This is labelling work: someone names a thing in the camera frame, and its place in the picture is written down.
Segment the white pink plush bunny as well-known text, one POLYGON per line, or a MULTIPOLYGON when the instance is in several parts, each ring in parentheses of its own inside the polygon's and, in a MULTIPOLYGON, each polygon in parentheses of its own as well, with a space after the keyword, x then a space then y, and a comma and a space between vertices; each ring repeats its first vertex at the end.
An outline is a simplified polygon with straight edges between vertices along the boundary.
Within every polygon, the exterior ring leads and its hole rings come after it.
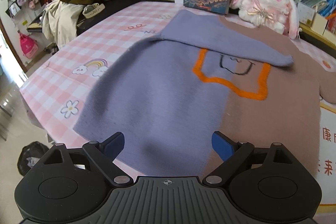
POLYGON ((295 39, 299 34, 299 16, 294 0, 231 0, 240 19, 256 27, 265 26, 295 39))

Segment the black trash bag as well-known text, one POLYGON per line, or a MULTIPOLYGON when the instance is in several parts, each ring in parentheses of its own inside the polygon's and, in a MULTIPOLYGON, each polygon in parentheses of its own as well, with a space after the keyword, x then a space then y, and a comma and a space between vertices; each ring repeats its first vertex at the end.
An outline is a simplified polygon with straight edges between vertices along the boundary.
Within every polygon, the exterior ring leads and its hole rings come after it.
POLYGON ((25 176, 49 148, 39 141, 24 146, 17 161, 18 172, 25 176))

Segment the pink backpack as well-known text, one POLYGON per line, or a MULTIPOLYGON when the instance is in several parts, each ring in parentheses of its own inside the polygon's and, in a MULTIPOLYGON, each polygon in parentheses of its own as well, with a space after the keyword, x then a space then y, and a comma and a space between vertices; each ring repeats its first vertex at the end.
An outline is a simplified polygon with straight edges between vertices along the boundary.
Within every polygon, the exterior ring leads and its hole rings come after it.
POLYGON ((18 32, 18 34, 20 47, 24 56, 28 59, 32 59, 38 51, 37 42, 21 32, 18 32))

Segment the white wristwatch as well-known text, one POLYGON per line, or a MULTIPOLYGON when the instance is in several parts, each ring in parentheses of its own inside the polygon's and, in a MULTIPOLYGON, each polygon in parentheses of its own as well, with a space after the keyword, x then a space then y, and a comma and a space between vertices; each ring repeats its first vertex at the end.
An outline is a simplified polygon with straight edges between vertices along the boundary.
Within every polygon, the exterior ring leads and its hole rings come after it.
POLYGON ((91 5, 85 6, 82 13, 86 19, 90 19, 98 15, 104 9, 105 9, 105 5, 103 3, 102 4, 94 3, 91 5))

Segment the purple and pink knit sweater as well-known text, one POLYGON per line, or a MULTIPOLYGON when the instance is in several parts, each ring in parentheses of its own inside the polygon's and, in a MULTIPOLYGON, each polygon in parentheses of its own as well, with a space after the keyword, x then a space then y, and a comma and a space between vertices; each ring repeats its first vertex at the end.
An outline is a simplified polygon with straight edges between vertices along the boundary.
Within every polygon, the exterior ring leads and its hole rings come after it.
POLYGON ((119 160, 149 176, 203 177, 221 164, 211 144, 284 144, 318 171, 320 99, 335 102, 335 73, 269 28, 179 11, 98 79, 74 131, 125 137, 119 160))

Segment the cream white cloth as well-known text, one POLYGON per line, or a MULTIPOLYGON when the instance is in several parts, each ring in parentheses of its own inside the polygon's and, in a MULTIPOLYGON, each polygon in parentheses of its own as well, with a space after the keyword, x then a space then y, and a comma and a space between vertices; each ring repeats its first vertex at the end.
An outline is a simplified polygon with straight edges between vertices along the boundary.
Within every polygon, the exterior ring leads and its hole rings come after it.
POLYGON ((46 5, 42 20, 42 33, 58 48, 64 47, 77 36, 77 21, 84 9, 83 5, 54 0, 46 5))

